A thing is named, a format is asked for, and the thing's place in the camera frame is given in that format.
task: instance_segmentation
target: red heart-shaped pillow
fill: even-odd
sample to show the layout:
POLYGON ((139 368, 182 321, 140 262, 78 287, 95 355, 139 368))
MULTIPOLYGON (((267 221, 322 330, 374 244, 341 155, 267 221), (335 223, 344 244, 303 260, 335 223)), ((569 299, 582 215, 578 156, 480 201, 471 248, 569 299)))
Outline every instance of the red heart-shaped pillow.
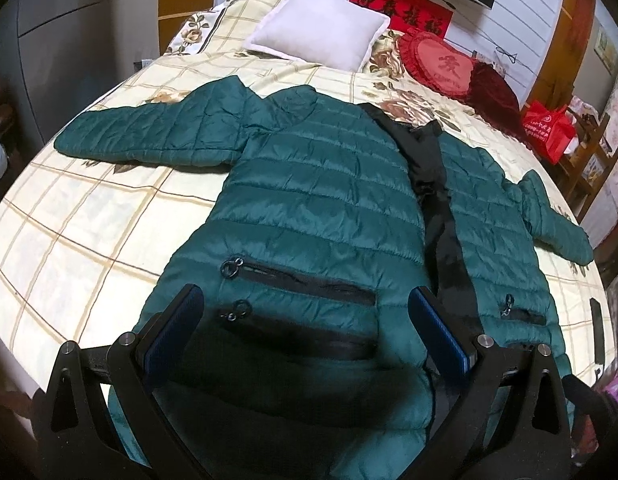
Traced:
POLYGON ((414 29, 398 40, 398 49, 413 79, 447 97, 465 99, 474 65, 469 56, 435 34, 414 29))

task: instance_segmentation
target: red gift bag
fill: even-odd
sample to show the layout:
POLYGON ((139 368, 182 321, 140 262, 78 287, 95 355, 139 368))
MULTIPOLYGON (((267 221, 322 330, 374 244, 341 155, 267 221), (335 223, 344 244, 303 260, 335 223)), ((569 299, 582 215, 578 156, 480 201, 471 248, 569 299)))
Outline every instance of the red gift bag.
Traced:
POLYGON ((576 136, 575 127, 564 113, 566 110, 565 105, 551 112, 534 101, 522 119, 529 144, 551 164, 558 163, 571 139, 576 136))

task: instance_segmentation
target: bed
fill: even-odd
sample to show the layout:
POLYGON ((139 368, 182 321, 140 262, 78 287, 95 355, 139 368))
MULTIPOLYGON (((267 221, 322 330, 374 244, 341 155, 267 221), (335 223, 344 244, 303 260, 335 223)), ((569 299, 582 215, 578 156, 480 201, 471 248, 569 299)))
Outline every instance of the bed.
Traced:
MULTIPOLYGON (((346 102, 372 102, 398 120, 444 129, 485 148, 506 176, 540 174, 551 205, 572 221, 560 192, 532 152, 493 129, 472 108, 420 85, 404 70, 397 33, 375 43, 362 72, 254 55, 242 43, 281 0, 226 0, 186 20, 167 53, 90 109, 176 102, 193 89, 238 75, 260 96, 309 84, 346 102)), ((0 337, 46 388, 59 345, 110 344, 137 322, 173 252, 202 223, 226 177, 137 164, 69 158, 49 143, 0 203, 0 337)), ((588 384, 594 361, 590 298, 602 305, 606 362, 615 357, 604 288, 595 264, 576 266, 536 248, 555 298, 574 373, 588 384)))

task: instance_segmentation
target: jacket pocket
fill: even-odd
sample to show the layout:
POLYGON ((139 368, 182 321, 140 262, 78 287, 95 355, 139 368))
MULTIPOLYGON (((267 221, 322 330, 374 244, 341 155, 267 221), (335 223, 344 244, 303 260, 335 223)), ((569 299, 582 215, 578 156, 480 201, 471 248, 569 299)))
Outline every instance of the jacket pocket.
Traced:
POLYGON ((250 282, 261 283, 298 294, 325 298, 326 300, 357 303, 364 306, 375 305, 375 293, 367 288, 340 280, 317 278, 295 271, 279 269, 239 256, 226 260, 220 267, 220 272, 227 280, 242 278, 250 282))
MULTIPOLYGON (((220 272, 227 280, 239 278, 317 298, 362 306, 375 305, 372 290, 339 280, 271 267, 242 257, 225 261, 220 272)), ((357 361, 371 359, 377 350, 377 341, 373 338, 261 316, 254 312, 247 300, 238 300, 230 309, 221 310, 219 320, 223 328, 242 340, 289 355, 357 361)))
POLYGON ((500 317, 502 319, 508 319, 509 321, 524 321, 534 325, 546 326, 546 316, 525 308, 514 307, 515 302, 516 300, 513 295, 506 295, 505 305, 500 311, 500 317))

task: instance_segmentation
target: blue gripper pad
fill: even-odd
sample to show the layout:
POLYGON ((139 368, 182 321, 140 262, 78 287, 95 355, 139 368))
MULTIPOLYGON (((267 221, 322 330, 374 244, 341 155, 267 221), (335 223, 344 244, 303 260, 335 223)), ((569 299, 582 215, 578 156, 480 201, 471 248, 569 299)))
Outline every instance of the blue gripper pad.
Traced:
POLYGON ((475 364, 476 350, 471 335, 454 321, 425 286, 409 295, 409 319, 448 384, 462 385, 475 364))
POLYGON ((169 306, 149 320, 140 331, 135 359, 144 372, 142 382, 148 393, 162 386, 180 360, 189 338, 204 313, 204 295, 196 285, 185 285, 169 306))

